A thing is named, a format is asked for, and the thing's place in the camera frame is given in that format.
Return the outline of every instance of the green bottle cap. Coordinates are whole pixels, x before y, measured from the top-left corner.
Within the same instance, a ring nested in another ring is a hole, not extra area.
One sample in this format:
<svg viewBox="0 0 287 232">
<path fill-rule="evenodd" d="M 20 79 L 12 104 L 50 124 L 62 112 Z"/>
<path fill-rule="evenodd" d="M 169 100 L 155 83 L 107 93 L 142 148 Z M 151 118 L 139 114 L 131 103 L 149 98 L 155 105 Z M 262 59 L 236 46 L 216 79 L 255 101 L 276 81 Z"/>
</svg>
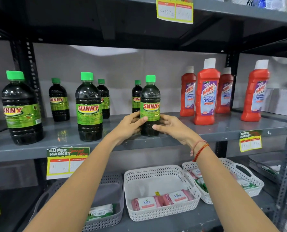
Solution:
<svg viewBox="0 0 287 232">
<path fill-rule="evenodd" d="M 6 71 L 8 80 L 25 80 L 22 71 Z"/>
<path fill-rule="evenodd" d="M 53 84 L 60 84 L 61 83 L 60 78 L 51 78 L 51 81 Z"/>
<path fill-rule="evenodd" d="M 94 80 L 92 72 L 82 72 L 81 73 L 81 80 Z"/>
<path fill-rule="evenodd" d="M 98 82 L 99 84 L 105 84 L 105 79 L 98 79 L 97 82 Z"/>
<path fill-rule="evenodd" d="M 146 82 L 155 82 L 155 75 L 146 75 Z"/>
</svg>

